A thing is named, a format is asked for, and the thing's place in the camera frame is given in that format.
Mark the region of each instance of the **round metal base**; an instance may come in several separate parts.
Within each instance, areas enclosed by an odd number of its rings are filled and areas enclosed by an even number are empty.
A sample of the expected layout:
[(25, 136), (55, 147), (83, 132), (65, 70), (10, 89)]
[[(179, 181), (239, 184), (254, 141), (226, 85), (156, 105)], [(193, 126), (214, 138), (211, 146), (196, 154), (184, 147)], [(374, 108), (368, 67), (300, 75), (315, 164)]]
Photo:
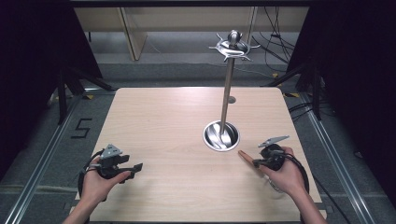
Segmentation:
[(205, 144), (216, 151), (229, 151), (239, 143), (239, 131), (231, 123), (225, 122), (224, 133), (220, 134), (220, 121), (213, 121), (204, 128)]

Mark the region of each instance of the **person's arm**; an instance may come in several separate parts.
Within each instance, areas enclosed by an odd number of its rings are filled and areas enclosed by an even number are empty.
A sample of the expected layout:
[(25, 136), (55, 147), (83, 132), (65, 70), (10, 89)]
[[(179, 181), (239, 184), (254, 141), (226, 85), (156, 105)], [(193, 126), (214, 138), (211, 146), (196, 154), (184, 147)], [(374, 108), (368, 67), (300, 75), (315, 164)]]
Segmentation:
[[(282, 148), (286, 153), (293, 155), (293, 151), (290, 147)], [(245, 154), (243, 156), (252, 164), (253, 159), (251, 159), (249, 155)], [(306, 224), (327, 223), (316, 207), (311, 196), (306, 192), (303, 176), (301, 175), (298, 167), (292, 161), (285, 159), (285, 162), (278, 171), (271, 170), (263, 165), (261, 165), (259, 169), (268, 175), (271, 181), (273, 181), (279, 189), (289, 194), (297, 208), (300, 210)]]
[(107, 197), (111, 189), (130, 174), (130, 171), (125, 171), (111, 179), (104, 179), (99, 176), (96, 170), (88, 171), (84, 176), (81, 198), (77, 206), (64, 220), (64, 224), (84, 223), (96, 206)]

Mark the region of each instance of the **metal claw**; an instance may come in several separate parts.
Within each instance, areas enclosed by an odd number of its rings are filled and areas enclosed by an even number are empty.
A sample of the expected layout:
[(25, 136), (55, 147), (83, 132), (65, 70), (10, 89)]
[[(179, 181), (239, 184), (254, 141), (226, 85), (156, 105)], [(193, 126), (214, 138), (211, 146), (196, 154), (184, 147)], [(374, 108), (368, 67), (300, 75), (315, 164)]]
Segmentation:
[(284, 140), (284, 139), (287, 139), (287, 138), (289, 138), (288, 135), (268, 138), (267, 141), (265, 141), (265, 142), (259, 144), (258, 147), (268, 147), (268, 146), (270, 146), (270, 145), (272, 145), (272, 144), (274, 144), (274, 143), (280, 142), (280, 141), (282, 141), (282, 140)]
[(241, 34), (240, 36), (238, 36), (238, 38), (229, 37), (229, 39), (223, 39), (219, 34), (217, 34), (217, 36), (220, 39), (220, 41), (215, 47), (209, 47), (209, 48), (216, 49), (219, 51), (219, 53), (224, 55), (225, 57), (224, 62), (230, 58), (240, 58), (251, 61), (248, 57), (248, 54), (250, 53), (250, 49), (256, 49), (260, 47), (260, 45), (251, 47), (249, 44), (247, 44), (246, 42), (240, 39), (240, 37), (242, 36)]

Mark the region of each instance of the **metal pole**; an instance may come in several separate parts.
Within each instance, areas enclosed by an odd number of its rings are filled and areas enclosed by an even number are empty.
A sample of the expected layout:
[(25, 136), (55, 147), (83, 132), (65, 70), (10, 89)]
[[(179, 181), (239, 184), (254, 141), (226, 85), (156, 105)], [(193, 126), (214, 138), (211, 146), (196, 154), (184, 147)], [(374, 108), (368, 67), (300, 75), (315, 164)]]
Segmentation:
[(228, 100), (230, 98), (231, 83), (233, 80), (233, 66), (235, 64), (235, 58), (229, 58), (227, 63), (227, 75), (225, 77), (223, 107), (221, 111), (221, 123), (220, 123), (220, 134), (224, 134), (225, 120), (227, 117)]

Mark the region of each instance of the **metal frame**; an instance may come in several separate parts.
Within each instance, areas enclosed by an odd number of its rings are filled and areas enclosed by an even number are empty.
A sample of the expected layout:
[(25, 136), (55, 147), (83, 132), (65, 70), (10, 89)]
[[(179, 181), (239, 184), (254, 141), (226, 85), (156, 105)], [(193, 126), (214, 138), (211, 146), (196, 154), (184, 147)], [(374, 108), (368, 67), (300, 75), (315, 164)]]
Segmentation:
[[(309, 102), (306, 93), (300, 93), (300, 95), (302, 96), (303, 103)], [(356, 214), (358, 215), (359, 220), (361, 223), (375, 223), (374, 217), (370, 213), (366, 201), (364, 201), (360, 191), (353, 182), (352, 177), (349, 175), (347, 168), (338, 155), (338, 152), (334, 147), (330, 136), (327, 134), (322, 122), (317, 120), (315, 118), (315, 114), (311, 111), (308, 112), (308, 116), (315, 128), (315, 131), (318, 134), (320, 142), (322, 143), (330, 162), (332, 163), (332, 166), (334, 167), (335, 172), (337, 173), (338, 178), (340, 179), (341, 185), (346, 191), (346, 195), (348, 196)]]
[(47, 170), (47, 167), (50, 164), (50, 161), (52, 160), (52, 157), (56, 151), (57, 146), (61, 142), (62, 136), (64, 135), (65, 129), (67, 125), (69, 124), (70, 118), (75, 110), (75, 108), (78, 105), (78, 102), (81, 100), (81, 95), (76, 96), (74, 99), (72, 99), (72, 102), (69, 106), (69, 113), (65, 117), (64, 122), (59, 124), (58, 127), (55, 130), (55, 133), (49, 140), (49, 144), (47, 145), (43, 155), (40, 158), (40, 161), (38, 162), (37, 166), (35, 167), (32, 175), (30, 176), (28, 182), (24, 186), (20, 197), (18, 200), (15, 202), (15, 204), (12, 206), (6, 223), (20, 223), (21, 219), (30, 203), (32, 201), (33, 196), (35, 195), (35, 190), (37, 188), (37, 185), (39, 184), (43, 174)]

